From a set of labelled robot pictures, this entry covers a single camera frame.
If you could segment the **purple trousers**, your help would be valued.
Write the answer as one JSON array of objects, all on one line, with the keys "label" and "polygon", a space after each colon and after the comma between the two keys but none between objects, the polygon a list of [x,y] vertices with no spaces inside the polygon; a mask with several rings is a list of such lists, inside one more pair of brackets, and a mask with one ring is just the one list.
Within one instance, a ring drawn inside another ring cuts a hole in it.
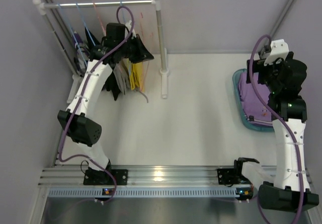
[{"label": "purple trousers", "polygon": [[240,74],[237,90],[246,121],[253,126],[273,127],[271,112],[257,98],[251,83],[247,83],[247,71]]}]

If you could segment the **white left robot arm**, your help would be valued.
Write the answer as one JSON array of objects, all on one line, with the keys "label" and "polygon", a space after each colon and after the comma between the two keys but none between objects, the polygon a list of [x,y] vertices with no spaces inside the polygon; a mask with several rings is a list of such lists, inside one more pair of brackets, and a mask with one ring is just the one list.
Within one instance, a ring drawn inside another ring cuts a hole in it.
[{"label": "white left robot arm", "polygon": [[90,48],[88,67],[77,93],[67,109],[58,112],[63,136],[70,137],[83,150],[81,157],[89,161],[89,169],[108,172],[109,158],[105,155],[100,137],[102,127],[93,120],[96,103],[105,83],[114,74],[121,60],[141,63],[154,59],[140,36],[135,33],[134,23],[108,23],[107,35]]}]

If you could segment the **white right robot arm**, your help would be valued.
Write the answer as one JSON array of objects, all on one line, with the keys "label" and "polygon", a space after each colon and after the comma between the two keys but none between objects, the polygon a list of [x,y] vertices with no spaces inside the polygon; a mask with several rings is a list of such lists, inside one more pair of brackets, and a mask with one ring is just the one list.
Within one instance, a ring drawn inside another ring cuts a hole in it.
[{"label": "white right robot arm", "polygon": [[277,141],[276,175],[271,177],[259,161],[239,158],[239,174],[258,191],[260,208],[300,213],[319,205],[319,195],[312,193],[304,164],[304,131],[307,121],[306,102],[300,96],[307,76],[307,66],[294,59],[292,51],[273,59],[247,61],[247,83],[257,97],[256,84],[265,85],[270,94],[260,102],[271,113]]}]

